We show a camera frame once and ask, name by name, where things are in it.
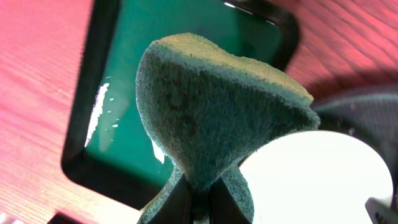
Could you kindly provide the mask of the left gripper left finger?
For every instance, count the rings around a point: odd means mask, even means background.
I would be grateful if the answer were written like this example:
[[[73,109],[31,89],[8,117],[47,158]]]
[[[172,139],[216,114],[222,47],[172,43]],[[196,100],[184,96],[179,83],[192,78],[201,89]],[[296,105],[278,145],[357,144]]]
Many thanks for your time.
[[[192,224],[191,214],[192,188],[183,175],[149,224]]]

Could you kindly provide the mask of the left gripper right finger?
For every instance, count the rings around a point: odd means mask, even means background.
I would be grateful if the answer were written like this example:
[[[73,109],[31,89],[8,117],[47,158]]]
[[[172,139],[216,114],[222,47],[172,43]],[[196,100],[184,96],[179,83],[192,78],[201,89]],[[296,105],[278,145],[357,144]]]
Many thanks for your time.
[[[219,178],[208,192],[210,224],[251,224]]]

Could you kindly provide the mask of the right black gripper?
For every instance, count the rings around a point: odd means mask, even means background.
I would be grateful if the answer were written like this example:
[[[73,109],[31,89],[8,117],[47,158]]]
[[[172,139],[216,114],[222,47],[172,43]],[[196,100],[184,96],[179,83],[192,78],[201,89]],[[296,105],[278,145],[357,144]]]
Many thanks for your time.
[[[397,194],[392,196],[391,203],[369,197],[365,208],[372,224],[397,224]]]

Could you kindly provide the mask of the white plate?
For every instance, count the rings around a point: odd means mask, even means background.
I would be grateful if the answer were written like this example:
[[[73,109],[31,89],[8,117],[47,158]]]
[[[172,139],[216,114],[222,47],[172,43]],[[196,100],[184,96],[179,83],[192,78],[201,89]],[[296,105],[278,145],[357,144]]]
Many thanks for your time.
[[[337,132],[305,131],[271,141],[240,171],[252,194],[254,223],[370,223],[369,198],[392,202],[392,177],[382,157]]]

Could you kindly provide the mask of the green scouring sponge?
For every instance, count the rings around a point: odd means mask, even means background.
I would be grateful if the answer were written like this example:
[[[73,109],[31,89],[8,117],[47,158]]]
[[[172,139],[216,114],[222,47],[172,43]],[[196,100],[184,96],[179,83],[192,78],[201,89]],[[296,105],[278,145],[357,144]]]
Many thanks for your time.
[[[183,175],[192,188],[193,223],[210,221],[207,194],[219,178],[252,221],[254,202],[238,164],[275,139],[317,129],[312,101],[279,69],[230,54],[202,36],[153,41],[137,69],[136,103],[147,135],[174,169],[139,222],[149,223]]]

